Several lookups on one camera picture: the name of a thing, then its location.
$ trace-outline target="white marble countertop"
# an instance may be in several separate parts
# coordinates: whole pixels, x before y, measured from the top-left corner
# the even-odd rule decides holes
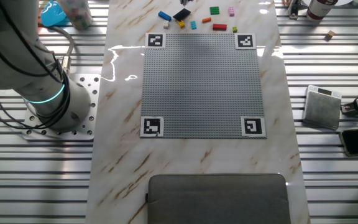
[[[110,0],[86,222],[147,223],[145,193],[153,175],[279,173],[288,182],[291,222],[309,223],[273,0],[194,0],[184,29],[174,19],[163,29],[158,12],[173,16],[179,2]],[[219,6],[220,15],[211,16],[210,6]],[[202,24],[205,17],[213,21]],[[267,139],[141,139],[145,33],[221,33],[212,31],[213,23],[256,34]]]

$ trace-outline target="black cable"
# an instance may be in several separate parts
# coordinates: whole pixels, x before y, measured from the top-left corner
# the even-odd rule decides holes
[[[54,30],[54,31],[58,32],[59,34],[63,35],[64,37],[66,37],[69,42],[69,45],[68,45],[68,50],[67,50],[67,53],[65,54],[65,56],[71,55],[71,53],[73,52],[73,49],[74,49],[74,39],[68,32],[66,32],[65,30],[63,30],[59,27],[56,27],[56,26],[45,27],[41,22],[38,23],[38,26],[44,27],[46,29]]]
[[[58,80],[53,74],[52,72],[45,66],[45,64],[41,61],[41,59],[37,56],[37,54],[31,49],[30,45],[27,43],[27,41],[25,40],[25,38],[23,37],[23,35],[20,33],[19,29],[16,27],[15,23],[13,22],[13,20],[11,19],[11,17],[9,16],[9,14],[7,13],[5,7],[2,5],[1,1],[0,1],[0,10],[2,12],[2,14],[5,17],[6,22],[12,27],[13,31],[16,33],[16,35],[18,36],[18,38],[21,40],[21,42],[23,43],[24,47],[26,47],[26,49],[30,52],[30,54],[33,56],[33,58],[38,62],[38,64],[56,81],[61,83],[62,80]]]
[[[63,74],[64,77],[64,84],[66,86],[65,91],[63,92],[63,99],[62,102],[60,103],[60,106],[55,110],[56,113],[53,113],[53,115],[50,116],[50,119],[47,120],[46,122],[36,125],[36,126],[29,126],[26,125],[18,120],[16,120],[15,118],[13,118],[7,111],[6,109],[2,106],[1,102],[0,102],[0,108],[1,110],[8,116],[10,117],[14,122],[23,125],[23,127],[20,126],[13,126],[11,124],[9,124],[8,122],[4,121],[1,116],[0,116],[0,121],[2,123],[4,123],[6,126],[9,126],[11,128],[15,128],[15,129],[46,129],[46,128],[50,128],[51,126],[53,126],[54,124],[56,124],[63,116],[64,114],[67,112],[68,106],[70,105],[70,81],[68,80],[68,77],[66,74]]]
[[[17,68],[15,65],[13,65],[10,61],[8,61],[8,59],[1,53],[0,51],[0,59],[6,64],[8,65],[11,69],[23,74],[23,75],[28,75],[30,77],[45,77],[47,75],[49,75],[48,73],[44,73],[44,74],[33,74],[33,73],[30,73],[30,72],[26,72],[26,71],[23,71],[19,68]]]

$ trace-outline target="metal bracket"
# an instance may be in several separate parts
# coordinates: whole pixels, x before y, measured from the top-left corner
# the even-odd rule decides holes
[[[70,78],[77,83],[80,83],[88,91],[91,97],[91,105],[87,118],[82,121],[77,127],[69,132],[57,133],[51,129],[43,130],[23,130],[22,136],[29,141],[45,141],[45,140],[92,140],[94,138],[94,130],[96,124],[96,112],[98,111],[99,88],[101,82],[101,75],[97,74],[70,74]],[[29,109],[25,112],[25,124],[35,126],[41,124],[41,121],[35,117]]]

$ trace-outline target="blue lego brick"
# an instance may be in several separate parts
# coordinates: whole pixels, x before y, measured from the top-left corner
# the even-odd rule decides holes
[[[170,16],[168,16],[168,14],[164,13],[163,11],[160,11],[158,13],[158,16],[161,17],[162,19],[165,19],[167,21],[171,21],[172,18]]]
[[[191,28],[192,29],[197,29],[196,21],[191,22]]]

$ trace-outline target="pink lego brick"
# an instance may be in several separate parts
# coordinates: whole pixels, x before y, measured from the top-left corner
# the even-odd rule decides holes
[[[234,8],[233,7],[229,7],[229,15],[234,16]]]

